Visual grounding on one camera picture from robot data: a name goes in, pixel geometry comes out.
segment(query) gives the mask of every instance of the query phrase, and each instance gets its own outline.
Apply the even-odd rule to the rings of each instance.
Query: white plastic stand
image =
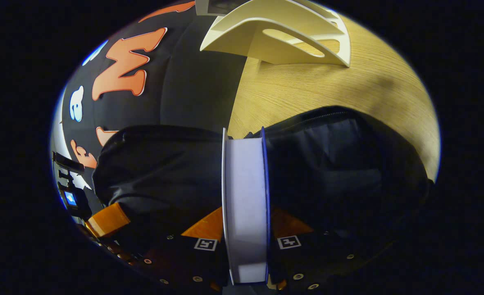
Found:
[[[318,42],[326,39],[339,41],[338,53]],[[302,42],[320,54],[295,46]],[[276,65],[319,63],[349,67],[351,60],[349,34],[339,15],[307,0],[246,2],[216,18],[200,50],[239,54]]]
[[[266,284],[270,212],[262,138],[229,140],[223,129],[222,211],[229,272],[235,284]]]

